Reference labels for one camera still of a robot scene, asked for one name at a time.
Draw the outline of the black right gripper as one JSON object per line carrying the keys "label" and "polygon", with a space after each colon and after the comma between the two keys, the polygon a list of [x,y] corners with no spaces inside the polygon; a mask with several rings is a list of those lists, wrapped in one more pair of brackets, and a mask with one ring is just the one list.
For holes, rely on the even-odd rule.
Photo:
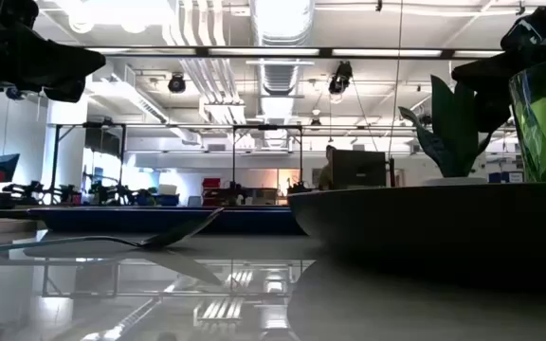
{"label": "black right gripper", "polygon": [[515,74],[515,52],[526,47],[546,48],[546,6],[518,18],[500,40],[503,52],[494,57],[457,66],[451,77],[477,94],[474,98],[476,127],[480,133],[493,133],[510,118],[507,95],[509,79]]}

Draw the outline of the dark grey round plate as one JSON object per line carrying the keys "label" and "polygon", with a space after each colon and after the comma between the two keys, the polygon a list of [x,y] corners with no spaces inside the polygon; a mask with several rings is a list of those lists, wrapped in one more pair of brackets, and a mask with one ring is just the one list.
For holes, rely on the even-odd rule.
{"label": "dark grey round plate", "polygon": [[546,183],[312,191],[288,204],[300,228],[335,255],[546,287]]}

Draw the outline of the blue-handled metal spoon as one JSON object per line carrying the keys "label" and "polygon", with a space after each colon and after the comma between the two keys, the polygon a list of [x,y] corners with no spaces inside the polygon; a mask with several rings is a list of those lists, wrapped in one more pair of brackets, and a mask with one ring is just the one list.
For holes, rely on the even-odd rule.
{"label": "blue-handled metal spoon", "polygon": [[21,242],[21,243],[7,243],[0,244],[0,252],[16,250],[16,249],[27,249],[34,247],[46,247],[54,245],[63,245],[71,244],[78,242],[114,242],[123,244],[126,246],[131,246],[134,249],[142,250],[162,250],[166,249],[174,243],[181,242],[198,232],[202,231],[213,223],[225,209],[223,207],[214,209],[208,216],[202,219],[197,219],[192,222],[186,222],[181,225],[172,227],[164,233],[159,233],[152,236],[149,239],[146,239],[142,242],[131,242],[124,240],[119,237],[113,236],[80,236],[72,238],[63,238],[57,240],[47,240],[39,242]]}

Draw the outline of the green snake plant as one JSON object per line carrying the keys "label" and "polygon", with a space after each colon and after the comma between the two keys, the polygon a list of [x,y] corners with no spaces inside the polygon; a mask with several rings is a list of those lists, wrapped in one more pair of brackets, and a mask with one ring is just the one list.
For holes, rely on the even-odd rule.
{"label": "green snake plant", "polygon": [[411,109],[399,106],[399,114],[416,129],[422,151],[434,161],[444,178],[468,177],[476,159],[485,151],[492,134],[480,139],[476,122],[476,93],[457,82],[453,90],[431,75],[431,130]]}

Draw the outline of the white round plant pot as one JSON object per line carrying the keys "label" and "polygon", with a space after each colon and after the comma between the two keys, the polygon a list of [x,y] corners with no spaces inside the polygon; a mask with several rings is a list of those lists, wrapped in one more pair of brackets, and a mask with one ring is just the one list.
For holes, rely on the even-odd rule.
{"label": "white round plant pot", "polygon": [[484,185],[488,180],[484,177],[442,177],[431,178],[422,182],[423,187],[440,187],[440,186],[471,186]]}

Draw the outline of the black computer monitor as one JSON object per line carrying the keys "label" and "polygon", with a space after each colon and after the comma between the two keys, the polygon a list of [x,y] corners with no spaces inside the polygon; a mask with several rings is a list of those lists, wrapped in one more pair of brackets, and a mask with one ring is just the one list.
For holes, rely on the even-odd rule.
{"label": "black computer monitor", "polygon": [[372,188],[387,185],[386,156],[382,152],[332,152],[333,189]]}

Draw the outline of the blue storage bin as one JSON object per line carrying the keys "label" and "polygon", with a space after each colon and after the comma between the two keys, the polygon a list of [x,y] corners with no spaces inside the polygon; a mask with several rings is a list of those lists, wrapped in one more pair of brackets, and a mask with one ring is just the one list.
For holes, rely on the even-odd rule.
{"label": "blue storage bin", "polygon": [[177,194],[139,194],[136,197],[139,206],[177,206],[179,196]]}

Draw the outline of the person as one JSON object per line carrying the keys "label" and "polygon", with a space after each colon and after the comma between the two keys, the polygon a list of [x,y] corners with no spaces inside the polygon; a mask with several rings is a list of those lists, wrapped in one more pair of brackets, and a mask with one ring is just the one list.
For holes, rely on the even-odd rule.
{"label": "person", "polygon": [[318,189],[319,190],[329,190],[333,188],[333,178],[332,178],[332,163],[333,163],[333,152],[336,148],[332,145],[327,145],[325,150],[326,165],[321,169],[319,178],[318,178]]}

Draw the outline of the red storage box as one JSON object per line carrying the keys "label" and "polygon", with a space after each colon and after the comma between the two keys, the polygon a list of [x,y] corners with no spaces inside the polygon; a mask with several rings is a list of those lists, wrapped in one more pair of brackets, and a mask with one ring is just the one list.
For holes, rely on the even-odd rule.
{"label": "red storage box", "polygon": [[202,206],[220,206],[221,204],[221,179],[205,177],[202,181]]}

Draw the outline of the black background gantry frame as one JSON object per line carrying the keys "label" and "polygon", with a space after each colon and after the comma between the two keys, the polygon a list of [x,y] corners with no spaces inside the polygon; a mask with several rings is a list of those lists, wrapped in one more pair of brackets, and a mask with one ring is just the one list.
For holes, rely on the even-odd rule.
{"label": "black background gantry frame", "polygon": [[75,128],[86,129],[98,129],[100,131],[109,130],[113,128],[121,129],[121,138],[119,145],[119,173],[118,184],[121,184],[123,176],[123,162],[125,160],[126,141],[129,125],[127,123],[116,123],[111,120],[105,120],[103,122],[84,122],[84,123],[48,123],[48,128],[54,129],[54,141],[53,141],[53,153],[51,159],[51,173],[49,188],[44,191],[44,194],[50,195],[50,203],[53,204],[56,200],[55,195],[58,192],[56,186],[57,172],[58,172],[58,160],[60,153],[60,143],[64,140]]}

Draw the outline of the overhead frame light bar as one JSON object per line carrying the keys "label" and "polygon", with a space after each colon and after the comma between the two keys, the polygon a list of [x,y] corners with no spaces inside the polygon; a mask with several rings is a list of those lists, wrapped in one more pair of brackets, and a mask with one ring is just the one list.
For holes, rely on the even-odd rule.
{"label": "overhead frame light bar", "polygon": [[501,50],[460,48],[316,47],[316,46],[87,46],[111,58],[213,59],[364,59],[473,61],[494,57]]}

